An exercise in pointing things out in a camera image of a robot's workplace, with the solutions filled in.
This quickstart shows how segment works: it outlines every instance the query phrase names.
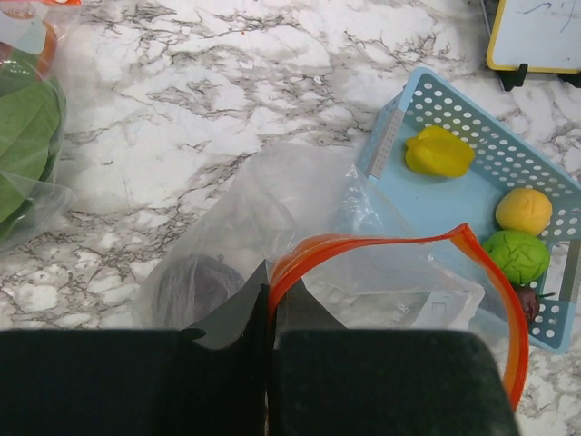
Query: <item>marble countertop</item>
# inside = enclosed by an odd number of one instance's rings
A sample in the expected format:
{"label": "marble countertop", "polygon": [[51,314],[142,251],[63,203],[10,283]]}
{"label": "marble countertop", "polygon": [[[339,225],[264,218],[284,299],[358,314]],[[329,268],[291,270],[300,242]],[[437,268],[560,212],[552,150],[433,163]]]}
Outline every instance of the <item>marble countertop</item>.
{"label": "marble countertop", "polygon": [[[132,325],[139,283],[247,157],[363,144],[420,65],[578,180],[581,89],[539,76],[502,93],[486,46],[475,0],[88,0],[57,72],[77,201],[1,261],[0,328]],[[574,330],[568,354],[531,352],[525,436],[581,434],[581,312]]]}

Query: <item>blue plastic basket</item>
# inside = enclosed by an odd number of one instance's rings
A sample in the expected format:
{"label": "blue plastic basket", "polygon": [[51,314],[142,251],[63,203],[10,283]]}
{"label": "blue plastic basket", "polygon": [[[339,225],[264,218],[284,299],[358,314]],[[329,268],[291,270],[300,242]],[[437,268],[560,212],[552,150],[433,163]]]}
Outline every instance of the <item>blue plastic basket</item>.
{"label": "blue plastic basket", "polygon": [[[404,141],[432,124],[449,130],[476,151],[465,176],[443,181],[413,173],[405,165]],[[553,216],[540,237],[549,250],[559,242],[570,244],[560,291],[544,289],[546,274],[531,283],[537,293],[557,292],[558,297],[542,301],[541,313],[529,330],[530,341],[554,353],[566,352],[581,283],[578,183],[427,68],[415,70],[403,91],[383,107],[358,167],[419,236],[468,223],[485,240],[499,230],[494,213],[506,193],[516,187],[544,192],[553,204]]]}

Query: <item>whiteboard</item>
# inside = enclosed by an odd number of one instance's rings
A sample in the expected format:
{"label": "whiteboard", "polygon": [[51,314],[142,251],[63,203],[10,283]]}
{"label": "whiteboard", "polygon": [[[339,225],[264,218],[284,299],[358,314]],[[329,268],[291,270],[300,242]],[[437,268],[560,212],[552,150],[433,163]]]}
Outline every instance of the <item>whiteboard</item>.
{"label": "whiteboard", "polygon": [[581,0],[500,0],[487,64],[536,73],[581,72]]}

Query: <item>whiteboard stand foot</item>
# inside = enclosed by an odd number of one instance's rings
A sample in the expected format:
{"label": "whiteboard stand foot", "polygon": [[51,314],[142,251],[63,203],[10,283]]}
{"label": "whiteboard stand foot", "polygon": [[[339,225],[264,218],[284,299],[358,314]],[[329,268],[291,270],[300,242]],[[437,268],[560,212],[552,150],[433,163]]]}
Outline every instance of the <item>whiteboard stand foot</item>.
{"label": "whiteboard stand foot", "polygon": [[521,64],[516,71],[497,71],[502,87],[505,91],[512,91],[512,88],[520,87],[527,77],[528,64]]}
{"label": "whiteboard stand foot", "polygon": [[581,73],[560,74],[559,79],[561,79],[563,82],[573,85],[575,88],[581,88]]}

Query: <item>plastic bag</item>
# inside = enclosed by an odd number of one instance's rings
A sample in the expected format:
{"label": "plastic bag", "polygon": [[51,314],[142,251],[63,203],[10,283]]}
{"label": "plastic bag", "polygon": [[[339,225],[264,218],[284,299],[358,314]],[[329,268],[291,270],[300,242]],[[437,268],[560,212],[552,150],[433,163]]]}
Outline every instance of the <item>plastic bag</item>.
{"label": "plastic bag", "polygon": [[[413,239],[353,159],[341,149],[291,144],[248,159],[231,189],[143,284],[135,305],[141,325],[181,329],[199,321],[267,259],[271,317],[303,277],[348,326],[476,332],[496,348],[517,403],[527,327],[509,283],[467,226]],[[466,263],[473,268],[465,270]]]}
{"label": "plastic bag", "polygon": [[0,252],[48,229],[73,193],[54,184],[66,116],[51,76],[77,0],[0,0]]}

